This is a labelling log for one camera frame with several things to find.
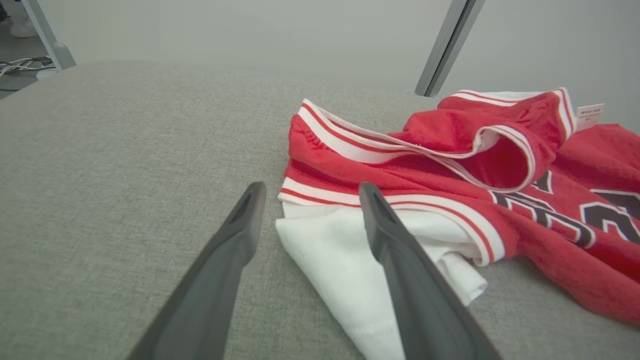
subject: white label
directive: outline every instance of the white label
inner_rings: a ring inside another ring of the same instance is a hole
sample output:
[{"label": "white label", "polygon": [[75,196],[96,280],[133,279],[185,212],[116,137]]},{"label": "white label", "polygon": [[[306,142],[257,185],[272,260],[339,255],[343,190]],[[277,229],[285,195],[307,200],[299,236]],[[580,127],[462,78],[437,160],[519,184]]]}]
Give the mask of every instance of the white label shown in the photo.
[{"label": "white label", "polygon": [[600,122],[602,112],[604,111],[604,104],[581,106],[575,112],[577,117],[577,129],[576,131],[589,129],[591,126]]}]

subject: gray floor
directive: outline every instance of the gray floor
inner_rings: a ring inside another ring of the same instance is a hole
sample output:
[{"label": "gray floor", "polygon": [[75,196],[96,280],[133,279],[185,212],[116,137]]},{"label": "gray floor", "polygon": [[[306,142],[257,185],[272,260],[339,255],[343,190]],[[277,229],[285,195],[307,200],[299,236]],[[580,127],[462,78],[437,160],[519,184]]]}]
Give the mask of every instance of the gray floor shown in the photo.
[{"label": "gray floor", "polygon": [[[44,56],[47,50],[44,48],[39,37],[16,38],[9,33],[9,22],[0,22],[0,60],[12,61],[23,58],[33,58]],[[2,89],[22,89],[36,82],[36,72],[27,72],[20,76],[3,75],[0,77],[0,88]],[[13,92],[0,91],[0,99],[3,99]]]}]

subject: basketball jersey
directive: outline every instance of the basketball jersey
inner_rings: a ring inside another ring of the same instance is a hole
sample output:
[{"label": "basketball jersey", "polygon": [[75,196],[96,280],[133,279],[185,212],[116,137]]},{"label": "basketball jersey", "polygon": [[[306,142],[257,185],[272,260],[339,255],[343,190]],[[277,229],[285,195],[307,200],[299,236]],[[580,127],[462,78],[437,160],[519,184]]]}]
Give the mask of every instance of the basketball jersey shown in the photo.
[{"label": "basketball jersey", "polygon": [[564,88],[460,91],[387,135],[304,100],[278,198],[359,208],[370,181],[395,210],[455,223],[475,264],[527,256],[584,307],[640,323],[640,138],[583,126]]}]

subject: gray couch cushion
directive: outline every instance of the gray couch cushion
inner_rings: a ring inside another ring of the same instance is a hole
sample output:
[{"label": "gray couch cushion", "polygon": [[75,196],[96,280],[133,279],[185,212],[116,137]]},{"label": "gray couch cushion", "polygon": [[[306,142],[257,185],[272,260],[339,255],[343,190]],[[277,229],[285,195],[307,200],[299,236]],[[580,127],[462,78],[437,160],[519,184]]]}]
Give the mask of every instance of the gray couch cushion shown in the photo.
[{"label": "gray couch cushion", "polygon": [[[436,101],[136,61],[81,65],[0,101],[0,359],[122,359],[246,185],[267,185],[229,359],[361,355],[284,252],[274,220],[304,97],[398,131]],[[528,261],[481,273],[471,310],[506,359],[637,358]]]}]

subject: white cloth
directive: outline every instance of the white cloth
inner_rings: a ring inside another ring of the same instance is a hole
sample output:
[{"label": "white cloth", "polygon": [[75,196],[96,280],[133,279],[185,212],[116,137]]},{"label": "white cloth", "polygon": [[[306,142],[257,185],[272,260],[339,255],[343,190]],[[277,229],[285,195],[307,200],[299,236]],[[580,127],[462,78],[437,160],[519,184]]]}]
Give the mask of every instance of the white cloth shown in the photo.
[{"label": "white cloth", "polygon": [[[347,206],[283,203],[276,229],[285,250],[329,310],[369,360],[404,359],[384,269],[373,258],[362,210]],[[464,305],[486,289],[486,280],[464,260],[479,250],[453,221],[435,213],[397,210]]]}]

